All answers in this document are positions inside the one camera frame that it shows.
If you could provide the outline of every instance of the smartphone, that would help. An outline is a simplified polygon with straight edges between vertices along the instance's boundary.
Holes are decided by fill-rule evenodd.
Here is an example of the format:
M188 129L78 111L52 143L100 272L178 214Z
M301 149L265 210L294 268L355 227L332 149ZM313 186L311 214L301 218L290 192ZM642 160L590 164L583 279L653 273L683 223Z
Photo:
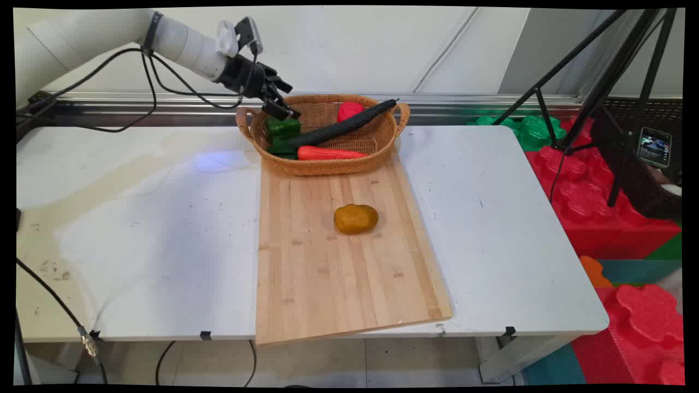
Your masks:
M670 165L672 135L643 127L638 139L638 158L648 165L667 168Z

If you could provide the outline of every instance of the black cable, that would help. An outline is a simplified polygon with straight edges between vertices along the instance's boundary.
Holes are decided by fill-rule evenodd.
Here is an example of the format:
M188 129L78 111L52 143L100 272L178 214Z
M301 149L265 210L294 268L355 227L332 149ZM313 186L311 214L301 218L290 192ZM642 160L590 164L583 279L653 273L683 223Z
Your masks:
M75 315L73 314L71 309L68 308L68 306L66 306L66 304L58 296L58 294L53 289L51 289L51 287L49 287L46 284L46 282L44 282L44 280L42 280L39 276L37 276L36 273L34 273L29 267L27 267L27 265L22 263L22 261L20 261L20 258L17 258L17 257L15 257L15 258L17 260L17 265L19 265L22 269L24 269L24 271L26 271L34 280L36 280L36 282L41 284L41 286L44 287L44 289L47 290L51 294L51 296L53 296L53 299L63 308L63 311L65 311L66 314L68 314L68 316L73 320L73 323L78 327L78 331L85 332L85 328L80 324L80 322L75 317ZM15 327L19 327L19 323L20 323L20 321L19 321L19 318L17 317L17 319L15 321ZM107 384L107 373L104 371L104 365L102 364L102 361L99 359L99 356L95 357L94 360L99 364L99 368L102 371L102 381L104 381L104 383Z
M51 294L51 296L53 296L53 299L55 299L55 300L58 302L58 304L61 305L61 307L63 308L63 310L64 310L64 311L66 312L66 314L68 314L68 316L73 320L73 323L74 323L77 327L81 327L81 326L82 326L82 325L80 324L80 322L78 322L78 319L75 317L75 315L73 314L73 312L71 311L71 309L68 308L68 306L66 306L66 304L63 302L63 300L61 300L61 298L58 297L58 294L57 294L56 292L54 292L54 290L51 289L51 287L49 287L49 286L44 282L44 280L42 280L39 276L37 276L36 273L34 273L33 271L31 271L31 269L28 268L27 265L23 264L22 261L20 261L19 258L17 258L17 264L20 265L20 267L21 267L22 269L24 269L24 271L26 271L34 280L36 280L39 284L41 284L41 286L44 287L44 289L47 290L47 291Z
M178 90L173 90L173 89L171 89L171 88L165 86L165 85L163 84L163 82L160 81L160 77L159 77L159 75L158 75L158 71L157 71L157 69L155 68L155 63L153 63L153 59L154 59L154 58L155 58L158 62L160 62L160 64L162 64L163 66L165 66L165 68L167 68L168 71L170 71L177 79L179 79L180 82L181 82L187 89L189 89L190 93L187 93L187 92L180 92L180 91L178 91ZM255 68L255 64L257 64L257 54L253 54L252 65L251 65L251 67L250 67L250 72L247 74L247 79L245 80L245 86L243 87L243 91L247 90L247 86L250 84L250 79L252 78L252 72L253 72L253 70L254 70L254 68ZM161 59L160 57L156 56L155 54L151 54L151 55L150 55L150 66L151 66L151 68L153 68L153 74L155 75L155 80L158 82L158 84L160 85L160 87L162 87L163 90L166 90L166 91L168 91L168 92L170 92L170 93L181 94L181 95L185 95L185 96L196 96L196 97L198 97L200 100L206 102L207 104L213 106L214 108L222 109L222 110L231 110L231 109L235 109L235 108L237 108L237 107L240 105L240 103L243 101L243 94L242 94L242 93L241 93L241 94L235 94L235 95L232 94L232 95L231 95L231 97L238 97L238 102L235 103L235 104L232 105L232 106L222 106L222 105L218 105L218 104L216 104L216 103L213 103L213 102L207 100L206 98L204 98L204 96L203 96L202 94L198 93L194 88L192 88L192 86L190 86L189 83L187 83L187 82L185 81L185 79L182 78L182 77L180 76L180 74L178 74L169 64L167 64L163 59Z
M111 63L112 60L114 60L114 59L116 59L117 57L123 55L124 53L128 53L128 52L141 52L141 53L144 53L145 51L144 51L143 49L140 49L140 48L127 48L127 49L122 49L122 50L120 50L119 52L116 52L114 55L109 56L109 58L107 58L107 60L105 60L104 62L102 62L102 64L100 64L99 66L97 66L97 68L95 68L91 73L88 73L84 78L80 79L78 82L73 83L72 85L66 87L66 88L63 89L63 90L60 90L60 91L58 91L58 92L55 92L54 94L51 94L50 96L47 96L47 97L44 98L44 99L41 99L41 100L39 100L39 101L37 101L37 102L34 102L34 103L31 103L31 104L29 104L29 105L27 105L27 106L25 106L25 107L23 107L23 108L21 108L21 109L17 109L16 113L17 113L17 114L20 114L20 113L29 112L31 109L34 109L34 108L36 108L36 107L38 107L38 106L43 105L46 101L52 100L52 99L54 99L54 98L56 98L56 97L58 97L58 96L60 96L60 95L62 95L62 94L65 94L65 93L67 93L67 92L69 92L69 91L75 89L76 87L78 87L78 86L80 86L81 84L87 82L90 78L92 78L93 76L95 76L95 74L97 74L99 71L101 71L107 64Z
M17 351L17 358L20 361L20 368L22 369L22 379L24 384L32 385L31 373L29 372L29 362L27 361L27 353L24 351L24 338L22 337L20 316L17 314L17 307L15 307L15 350Z
M123 126L123 127L119 128L119 129L108 129L108 128L101 128L101 127L82 126L82 125L75 124L75 123L72 123L72 122L65 122L65 121L61 121L61 120L51 119L51 118L48 118L48 117L40 117L40 116L34 116L34 115L19 114L19 115L17 115L17 116L18 116L18 117L27 117L27 118L30 118L30 119L40 119L40 120L45 120L45 121L52 122L52 123L55 123L55 124L68 125L68 126L72 126L72 127L80 127L80 128L85 128L85 129L92 129L92 130L94 130L94 131L110 132L110 133L114 133L114 134L115 134L115 133L118 133L118 132L121 132L121 131L124 131L125 129L128 129L129 127L133 126L134 124L136 124L136 123L140 122L141 120L143 120L143 119L147 118L148 116L150 116L153 112L155 112L155 109L156 109L157 106L158 106L157 97L156 97L156 95L155 95L155 87L153 86L153 81L152 81L151 78L150 78L150 72L148 72L148 66L147 66L147 64L145 63L145 55L144 55L144 52L145 52L145 51L143 51L143 50L141 50L141 49L134 49L134 50L132 50L132 52L133 52L133 51L139 51L139 52L141 52L140 57L141 57L141 61L143 62L143 70L145 71L145 76L146 76L146 78L148 79L148 85L150 86L150 92L151 92L151 94L153 95L153 107L151 107L151 109L148 111L148 113L144 114L143 116L139 117L138 119L134 120L133 122L127 124L126 126ZM120 55L123 55L124 53L126 53L126 52L125 52L125 51L119 51L119 52L118 52L118 54L120 54ZM113 57L110 57L109 59L107 59L106 62L109 62L109 61L111 61L112 59L113 59ZM100 66L97 67L97 69L101 69L101 67L103 67L103 66L105 65L105 63L100 64ZM91 72L90 74L91 74L91 75L89 75L89 76L93 76L93 75L95 74L95 72L93 71L93 72ZM55 96L56 94L52 94L51 96L47 97L46 99L49 99L49 98Z
M255 376L255 371L257 370L257 351L255 350L255 346L253 345L252 340L248 340L247 342L250 343L250 349L252 350L254 363L252 364L252 374L250 374L250 378L247 380L245 386L243 387L247 387L250 384L250 381L252 380L252 377Z
M641 40L641 44L636 48L636 51L634 51L633 55L631 56L631 59L636 57L639 51L641 51L641 48L643 48L643 45L645 45L646 41L648 41L648 38L653 34L653 32L660 26L660 24L665 20L665 17L668 16L668 12L665 11L663 14L663 17L661 17L658 22L646 33L645 37ZM631 65L631 62L627 63L623 69L623 71L619 74L619 78L626 72L628 67ZM563 168L563 160L565 159L565 156L568 155L568 152L570 151L570 147L573 146L575 143L575 139L581 134L581 132L578 132L577 135L572 139L570 144L565 147L565 150L563 151L563 156L561 156L561 163L559 164L559 170L556 172L556 177L554 178L554 182L551 184L551 191L549 192L549 203L553 203L553 198L554 198L554 188L556 187L556 181L559 179L559 175L561 174L561 169Z
M61 94L64 94L64 93L66 93L67 91L70 91L70 90L72 90L72 89L74 89L74 88L80 86L81 84L87 82L91 77L93 77L95 74L97 74L97 72L99 72L102 68L104 68L104 66L106 66L107 64L109 64L110 62L112 62L112 60L114 60L115 58L119 57L120 55L123 55L124 53L128 53L128 52L140 52L140 53L141 53L141 61L143 62L143 69L144 69L144 71L145 71L146 78L148 79L148 85L149 85L149 87L150 87L150 91L151 91L151 94L152 94L152 96L153 96L153 107L151 107L151 109L150 109L146 114L144 114L143 116L141 116L140 118L134 120L133 122L127 124L127 125L124 126L124 127L119 128L119 129L106 129L106 128L101 128L101 127L83 126L83 125L79 125L79 124L76 124L76 123L73 123L73 122L55 120L55 119L51 119L51 118L48 118L48 117L41 117L41 116L35 116L35 115L28 115L28 114L27 114L27 112L28 112L29 110L31 110L31 109L33 109L33 108L39 106L39 105L42 105L42 104L45 103L46 101L55 99L56 97L60 96ZM54 93L54 94L51 94L50 96L48 96L48 97L46 97L46 98L44 98L44 99L41 99L41 100L39 100L39 101L37 101L37 102L34 102L34 103L31 103L31 104L25 106L24 108L21 108L21 109L17 110L16 113L15 113L15 116L16 116L16 117L28 118L28 119L35 119L35 120L45 120L45 121L47 121L47 122L51 122L51 123L54 123L54 124L60 124L60 125L66 125L66 126L72 126L72 127L80 127L80 128L84 128L84 129L92 129L92 130L94 130L94 131L109 132L109 133L114 133L114 134L115 134L115 133L122 132L122 131L124 131L125 129L128 129L129 127L134 126L136 123L140 122L141 120L143 120L143 119L145 119L146 117L148 117L148 116L150 116L151 114L153 114L153 112L155 112L155 110L156 110L156 108L157 108L157 96L156 96L156 94L155 94L155 88L154 88L154 86L153 86L153 82L152 82L152 80L151 80L151 78L150 78L150 72L148 71L148 67L147 67L147 65L146 65L146 63L145 63L145 55L144 55L144 54L149 55L148 57L149 57L149 59L150 59L150 64L151 64L151 67L152 67L152 69L153 69L153 74L155 74L155 78L156 78L158 84L160 85L160 87L162 87L164 90L166 90L166 91L168 91L168 92L172 92L172 93L180 94L180 95L196 96L196 97L198 97L200 100L202 100L202 101L206 102L207 104L211 105L212 107L217 108L217 109L222 109L222 110L232 110L232 109L235 109L235 108L237 108L237 107L243 102L243 94L242 94L242 93L240 93L240 94L225 94L225 93L200 94L200 93L197 92L192 86L190 86L189 83L187 83L187 81L185 81L185 79L182 78L182 76L180 76L180 74L177 73L177 71L175 71L169 64L167 64L167 63L166 63L163 59L161 59L160 57L158 57L158 56L156 56L155 54L153 54L152 52L150 52L150 51L148 51L148 50L144 50L144 49L142 49L142 48L127 48L127 49L124 49L124 50L120 50L119 52L116 52L116 53L115 53L114 55L112 55L112 56L109 56L109 58L107 58L107 60L105 60L104 62L102 62L96 69L94 69L91 73L87 74L87 76L85 76L84 78L80 79L78 82L73 83L72 85L68 86L67 88L65 88L65 89L63 89L63 90L60 90L59 92L56 92L56 93ZM175 77L177 77L177 79L180 80L180 82L181 82L183 85L185 85L185 87L187 87L187 89L189 89L190 92L189 92L189 93L188 93L188 92L180 92L180 91L173 90L173 89L170 89L169 87L165 86L165 84L163 84L163 82L160 81L160 77L159 77L159 75L158 75L158 71L157 71L157 69L155 68L155 64L153 63L153 58L155 58L158 62L160 62L160 64L162 64L163 66L165 66ZM243 87L243 91L245 91L245 90L247 89L247 87L248 87L248 85L249 85L249 83L250 83L250 79L252 78L254 66L255 66L256 63L257 63L257 53L253 54L252 65L251 65L251 67L250 67L250 72L249 72L248 75L247 75L247 80L245 81L245 86ZM218 104L216 104L216 103L213 103L213 102L207 100L206 98L204 98L204 95L208 95L208 96L219 96L219 97L238 97L238 102L236 102L236 103L235 103L234 105L232 105L232 106L221 106L221 105L218 105Z
M177 341L173 341L168 345L167 348L165 348L165 351L163 351L163 354L160 355L160 359L158 359L158 365L155 367L155 385L160 386L160 364L163 362L163 358L165 358L165 354L168 353L170 350L170 347L173 346L174 343Z
M107 382L107 373L104 371L104 364L102 364L102 361L99 362L99 369L102 372L102 382L104 382L104 385L109 385L109 382Z
M165 355L170 350L170 347L172 347L173 344L176 342L177 341L171 341L170 344L165 348L163 353L160 355L160 359L158 359L158 365L155 366L155 385L157 385L157 386L160 386L160 365L163 363L163 359L165 358ZM252 374L250 374L250 378L247 379L247 382L245 383L245 386L243 386L243 387L247 387L250 384L252 377L255 376L255 371L257 371L257 351L255 351L255 346L252 343L252 340L248 340L247 342L250 343L250 349L252 350L253 363L252 363Z

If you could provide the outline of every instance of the basket handle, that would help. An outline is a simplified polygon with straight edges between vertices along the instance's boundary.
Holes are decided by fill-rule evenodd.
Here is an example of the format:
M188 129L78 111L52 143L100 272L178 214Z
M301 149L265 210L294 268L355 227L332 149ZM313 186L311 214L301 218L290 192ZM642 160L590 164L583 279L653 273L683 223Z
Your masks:
M253 116L255 116L257 112L255 111L255 109L252 108L238 108L238 110L236 110L236 123L238 123L238 128L240 129L240 132L243 134L245 139L252 142L250 128L248 128L247 126L248 114L252 114Z
M394 108L391 110L393 113L396 112L396 108L400 108L401 110L401 120L398 122L398 125L396 126L396 137L398 135L401 135L401 132L403 132L403 129L405 128L406 125L408 125L408 119L410 119L410 107L406 103L398 103Z

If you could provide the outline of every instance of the black eggplant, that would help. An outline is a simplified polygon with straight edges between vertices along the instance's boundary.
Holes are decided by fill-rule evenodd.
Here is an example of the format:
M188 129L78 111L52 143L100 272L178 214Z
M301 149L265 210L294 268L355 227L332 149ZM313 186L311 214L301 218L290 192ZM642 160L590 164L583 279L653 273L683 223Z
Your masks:
M295 148L299 148L301 146L317 146L323 142L330 141L332 138L346 134L350 131L354 131L355 129L362 128L374 117L377 117L387 109L391 109L394 106L396 106L396 100L390 99L388 101L384 101L378 105L374 105L369 109L357 113L343 122L321 127L306 134L293 136L287 139L287 143Z

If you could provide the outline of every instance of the tile floor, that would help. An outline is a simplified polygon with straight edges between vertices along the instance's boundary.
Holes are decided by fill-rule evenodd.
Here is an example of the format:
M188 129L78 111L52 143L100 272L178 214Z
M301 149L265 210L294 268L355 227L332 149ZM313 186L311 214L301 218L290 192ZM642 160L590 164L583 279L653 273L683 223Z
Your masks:
M167 345L103 343L101 351L110 384L155 384L155 368ZM252 365L248 341L177 342L163 360L160 383L243 386ZM250 387L478 386L477 365L472 338L305 341L257 348L257 372ZM78 371L78 383L101 383L99 370L90 359L81 360ZM515 385L514 379L500 385Z

